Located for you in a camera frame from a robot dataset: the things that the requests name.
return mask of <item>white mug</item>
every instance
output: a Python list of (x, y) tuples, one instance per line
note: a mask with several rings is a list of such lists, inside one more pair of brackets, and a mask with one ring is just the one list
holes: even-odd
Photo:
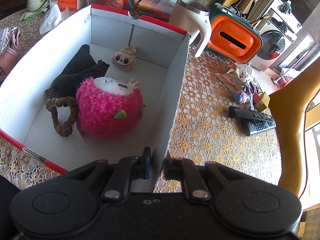
[(209, 21), (210, 11), (207, 7), (193, 0), (178, 0), (173, 7), (169, 23), (188, 31), (191, 35), (189, 44), (201, 35), (194, 57), (199, 57), (211, 37)]

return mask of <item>green felt leaf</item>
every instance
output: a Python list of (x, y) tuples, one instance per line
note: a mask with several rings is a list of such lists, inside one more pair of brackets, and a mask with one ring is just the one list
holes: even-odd
[(113, 119), (125, 119), (127, 117), (124, 110), (118, 111), (114, 116)]

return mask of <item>yellow box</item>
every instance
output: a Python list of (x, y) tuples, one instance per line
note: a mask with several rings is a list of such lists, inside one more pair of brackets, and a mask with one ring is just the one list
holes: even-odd
[(263, 94), (260, 96), (261, 100), (256, 103), (256, 108), (259, 112), (262, 112), (263, 110), (268, 108), (270, 97), (267, 95), (266, 92), (263, 92)]

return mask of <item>washing machine door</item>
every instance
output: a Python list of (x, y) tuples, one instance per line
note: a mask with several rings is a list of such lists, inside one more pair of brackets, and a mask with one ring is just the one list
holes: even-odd
[(274, 62), (285, 50), (284, 35), (277, 30), (268, 30), (261, 34), (263, 46), (257, 53), (257, 56), (263, 60), (272, 60)]

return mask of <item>green cloth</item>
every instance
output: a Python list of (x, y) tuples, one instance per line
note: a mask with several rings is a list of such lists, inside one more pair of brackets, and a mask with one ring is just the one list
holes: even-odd
[(25, 12), (21, 15), (19, 21), (23, 21), (23, 20), (29, 20), (33, 17), (36, 17), (37, 15), (39, 15), (40, 13), (46, 12), (49, 9), (49, 0), (47, 0), (44, 5), (37, 11), (35, 12)]

